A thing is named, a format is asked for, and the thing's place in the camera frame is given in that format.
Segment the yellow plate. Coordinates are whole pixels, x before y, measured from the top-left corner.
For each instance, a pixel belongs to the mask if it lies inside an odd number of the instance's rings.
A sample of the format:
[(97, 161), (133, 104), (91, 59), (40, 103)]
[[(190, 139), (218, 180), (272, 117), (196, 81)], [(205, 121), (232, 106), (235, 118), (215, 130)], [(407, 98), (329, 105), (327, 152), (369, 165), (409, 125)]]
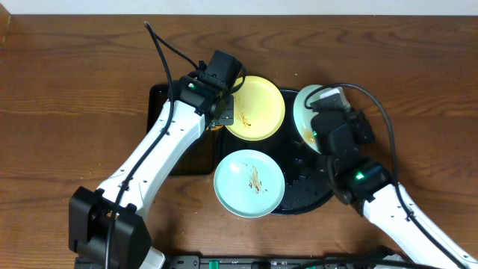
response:
[(272, 136), (285, 118), (285, 101), (271, 81), (248, 75), (234, 97), (233, 124), (226, 126), (234, 136), (258, 141)]

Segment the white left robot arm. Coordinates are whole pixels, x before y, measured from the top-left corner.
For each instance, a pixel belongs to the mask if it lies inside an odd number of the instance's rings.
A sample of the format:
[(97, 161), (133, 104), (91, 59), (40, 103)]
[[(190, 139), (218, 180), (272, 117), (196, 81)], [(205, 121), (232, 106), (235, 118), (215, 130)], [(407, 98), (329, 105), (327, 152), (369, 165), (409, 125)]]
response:
[(245, 78), (194, 71), (168, 85), (168, 99), (128, 159), (97, 189), (69, 201), (69, 249), (98, 268), (162, 268), (146, 228), (153, 200), (180, 157), (232, 105)]

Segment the light green plate front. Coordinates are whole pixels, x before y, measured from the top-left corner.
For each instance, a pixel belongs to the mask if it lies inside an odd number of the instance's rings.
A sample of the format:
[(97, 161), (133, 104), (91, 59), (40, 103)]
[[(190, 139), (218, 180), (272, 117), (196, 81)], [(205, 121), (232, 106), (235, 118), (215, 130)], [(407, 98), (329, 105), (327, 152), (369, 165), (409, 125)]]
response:
[(221, 205), (232, 214), (263, 217), (282, 201), (285, 177), (269, 155), (242, 149), (227, 155), (217, 165), (214, 191)]

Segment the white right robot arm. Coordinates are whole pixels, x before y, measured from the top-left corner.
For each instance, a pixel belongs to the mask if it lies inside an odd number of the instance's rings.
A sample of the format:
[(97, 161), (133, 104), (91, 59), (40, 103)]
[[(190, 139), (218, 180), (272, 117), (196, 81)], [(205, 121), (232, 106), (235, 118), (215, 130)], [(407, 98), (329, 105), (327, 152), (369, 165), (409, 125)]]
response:
[(311, 134), (326, 156), (328, 184), (335, 196), (379, 227), (413, 261), (440, 268), (476, 268), (477, 259), (434, 224), (398, 179), (397, 154), (392, 168), (362, 155), (375, 134), (364, 113), (347, 101), (345, 83), (310, 85), (302, 89), (303, 106), (313, 112)]

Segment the light green plate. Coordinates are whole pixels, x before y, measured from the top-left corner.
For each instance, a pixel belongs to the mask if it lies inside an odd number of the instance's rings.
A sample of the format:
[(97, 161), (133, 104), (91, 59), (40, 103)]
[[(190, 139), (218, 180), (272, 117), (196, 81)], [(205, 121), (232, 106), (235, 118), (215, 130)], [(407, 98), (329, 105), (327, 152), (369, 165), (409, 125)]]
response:
[(242, 149), (227, 155), (217, 165), (214, 191), (221, 205), (232, 214), (263, 217), (282, 201), (285, 177), (269, 155)]
[(303, 141), (317, 153), (320, 153), (320, 150), (311, 127), (311, 120), (317, 113), (305, 108), (305, 98), (310, 92), (319, 87), (319, 84), (311, 84), (301, 89), (296, 95), (293, 105), (293, 118), (296, 129)]

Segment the orange green sponge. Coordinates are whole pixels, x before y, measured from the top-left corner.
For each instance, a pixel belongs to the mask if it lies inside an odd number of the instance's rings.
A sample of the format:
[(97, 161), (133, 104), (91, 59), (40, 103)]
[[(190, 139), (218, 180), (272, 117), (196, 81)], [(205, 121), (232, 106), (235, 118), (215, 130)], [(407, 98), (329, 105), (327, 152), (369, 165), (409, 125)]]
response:
[(209, 127), (207, 127), (206, 130), (210, 131), (210, 132), (214, 132), (214, 131), (220, 130), (222, 127), (224, 127), (224, 126), (209, 126)]

